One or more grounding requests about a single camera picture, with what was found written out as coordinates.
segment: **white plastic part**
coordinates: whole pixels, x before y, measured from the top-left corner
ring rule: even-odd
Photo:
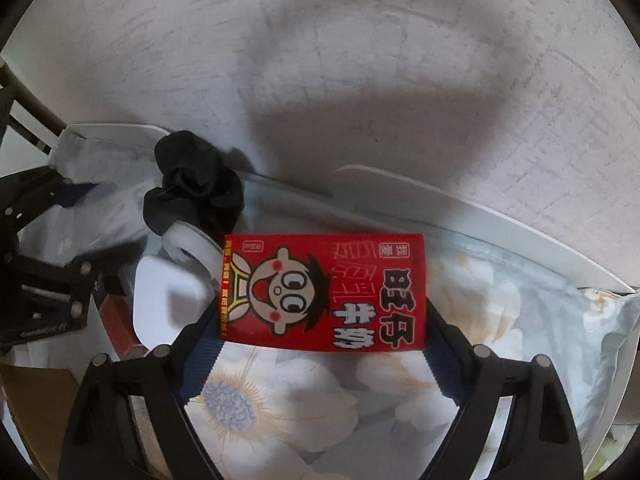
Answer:
[[[210,280],[220,282],[222,249],[197,227],[175,222],[162,235],[162,245],[175,263],[188,263],[195,259],[207,269]]]
[[[502,247],[564,276],[578,288],[634,291],[552,237],[418,180],[369,166],[343,166],[332,174],[332,191],[336,199],[358,209],[424,222]]]
[[[213,300],[209,281],[157,256],[144,256],[136,269],[133,329],[149,349],[170,345],[195,323]]]

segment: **black fabric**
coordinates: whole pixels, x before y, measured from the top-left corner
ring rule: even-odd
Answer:
[[[65,209],[73,207],[96,186],[98,185],[91,182],[83,182],[82,184],[65,184],[56,193],[56,204],[64,207]]]
[[[438,311],[430,303],[427,317],[426,346],[422,351],[441,393],[452,399],[457,407],[463,406],[469,396],[469,384],[465,381],[465,365],[459,352],[450,346]]]
[[[146,225],[162,235],[176,221],[202,229],[218,244],[244,207],[242,182],[222,162],[222,154],[191,132],[175,132],[156,144],[162,187],[145,195]]]
[[[184,341],[181,341],[180,337],[185,332],[185,329],[172,345],[173,354],[175,354],[174,349],[176,347],[182,344],[189,346],[189,351],[183,353],[186,354],[186,357],[183,358],[182,383],[177,391],[178,398],[183,404],[187,404],[189,399],[201,393],[225,344],[225,342],[220,339],[219,333],[218,298],[213,301],[211,306],[200,318],[198,324],[201,322],[205,322],[206,325],[197,339],[189,332],[185,333],[182,337]]]

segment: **flower pattern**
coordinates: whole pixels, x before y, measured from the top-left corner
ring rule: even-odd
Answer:
[[[587,332],[596,332],[616,319],[620,311],[620,296],[606,290],[587,288],[584,297],[590,307],[582,315],[582,325]]]
[[[457,254],[432,263],[429,297],[471,344],[485,344],[502,357],[522,358],[522,333],[513,328],[520,315],[520,293],[513,283],[496,284],[489,262]],[[358,364],[356,376],[373,391],[401,397],[396,419],[418,431],[435,430],[437,439],[444,437],[457,413],[455,403],[440,392],[421,352],[368,354]],[[488,475],[508,412],[509,401],[502,399],[473,478]],[[424,448],[424,466],[434,452],[433,446]]]
[[[313,471],[321,452],[353,431],[356,399],[322,365],[278,361],[278,351],[227,344],[186,413],[227,480],[348,480]]]

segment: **black metal bracket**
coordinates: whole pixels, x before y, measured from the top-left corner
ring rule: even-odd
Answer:
[[[47,166],[0,178],[0,351],[84,328],[98,274],[140,256],[138,243],[82,254],[64,267],[20,254],[21,229],[54,204],[73,205],[91,186]]]
[[[145,358],[117,363],[105,354],[96,356],[70,417],[60,480],[89,475],[95,480],[152,478],[136,437],[128,396],[145,398],[175,480],[222,480],[178,396],[190,352],[204,331],[215,330],[217,323],[214,301],[171,347],[162,345]],[[511,412],[489,479],[582,479],[574,422],[547,356],[526,363],[502,359],[487,346],[471,346],[457,327],[444,323],[431,304],[424,353],[443,393],[458,402],[460,410],[420,480],[467,480],[484,448],[498,400],[505,396],[513,397]]]

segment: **white textured wall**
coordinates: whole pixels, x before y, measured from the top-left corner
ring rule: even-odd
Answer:
[[[36,0],[3,56],[65,121],[315,190],[374,165],[640,283],[640,49],[607,0]]]

